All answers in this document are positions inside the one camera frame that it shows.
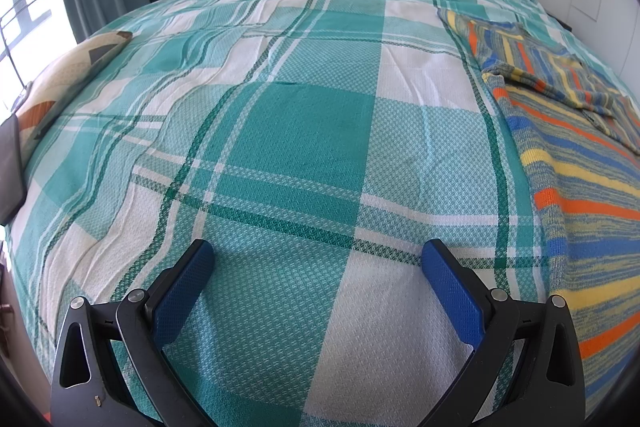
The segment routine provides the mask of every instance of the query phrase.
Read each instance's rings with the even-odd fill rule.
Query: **multicolored striped garment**
[[[216,269],[165,354],[218,425],[418,425],[469,353],[422,245],[441,238],[529,301],[563,268],[500,107],[438,8],[522,22],[615,81],[535,0],[162,0],[105,28],[134,37],[42,139],[8,234],[46,372],[74,296],[148,287],[202,237]],[[610,253],[585,258],[586,286],[637,269]],[[592,315],[589,331],[615,320]]]
[[[640,339],[640,118],[567,49],[517,24],[439,15],[476,57],[513,135],[593,405]]]

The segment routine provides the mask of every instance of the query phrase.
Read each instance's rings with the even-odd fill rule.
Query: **silver bolt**
[[[78,308],[82,308],[83,304],[84,304],[84,297],[76,297],[71,301],[71,307],[75,310],[77,310]]]
[[[559,295],[554,295],[551,297],[551,302],[556,308],[564,308],[566,301]]]
[[[138,288],[137,290],[131,290],[129,292],[129,295],[127,296],[127,299],[129,299],[130,302],[140,302],[144,298],[145,291],[141,290],[140,288]]]
[[[491,290],[491,296],[495,301],[498,302],[504,302],[508,297],[507,292],[502,288],[494,288],[493,290]]]

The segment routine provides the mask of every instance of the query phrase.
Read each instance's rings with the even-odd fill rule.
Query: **bed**
[[[49,377],[73,297],[147,287],[202,237],[216,269],[165,354],[219,425],[417,425],[470,352],[419,267],[438,237],[516,299],[609,284],[574,311],[581,341],[626,324],[584,364],[592,410],[638,342],[640,237],[580,270],[548,253],[512,132],[443,9],[517,23],[625,89],[536,0],[162,0],[109,24],[134,38],[42,139],[8,227]],[[637,194],[637,159],[628,171]]]

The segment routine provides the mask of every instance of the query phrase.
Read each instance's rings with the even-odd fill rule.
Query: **blue gripper pad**
[[[178,337],[213,272],[213,265],[213,248],[203,241],[156,307],[152,336],[158,349]]]
[[[478,349],[484,337],[482,312],[431,241],[422,247],[422,273],[438,296],[460,340]]]

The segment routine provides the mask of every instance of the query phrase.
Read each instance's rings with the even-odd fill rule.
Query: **patterned pillow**
[[[30,82],[14,103],[24,168],[40,138],[74,97],[131,40],[131,32],[109,32],[78,44]]]

